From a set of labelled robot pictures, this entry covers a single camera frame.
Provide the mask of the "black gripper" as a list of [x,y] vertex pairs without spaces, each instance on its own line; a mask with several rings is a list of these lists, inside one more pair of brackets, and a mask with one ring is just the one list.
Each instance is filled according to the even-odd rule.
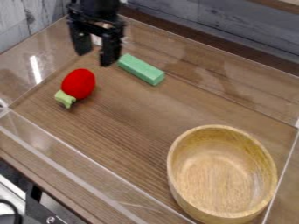
[[75,52],[92,50],[91,35],[102,37],[100,65],[111,66],[120,57],[126,22],[119,17],[120,3],[68,3],[70,36]]

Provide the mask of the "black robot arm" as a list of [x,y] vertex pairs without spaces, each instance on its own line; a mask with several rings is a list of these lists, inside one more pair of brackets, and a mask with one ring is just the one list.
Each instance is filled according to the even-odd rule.
[[120,0],[71,0],[67,4],[70,37],[79,56],[94,49],[92,38],[102,38],[99,64],[111,66],[122,53],[126,22],[119,17]]

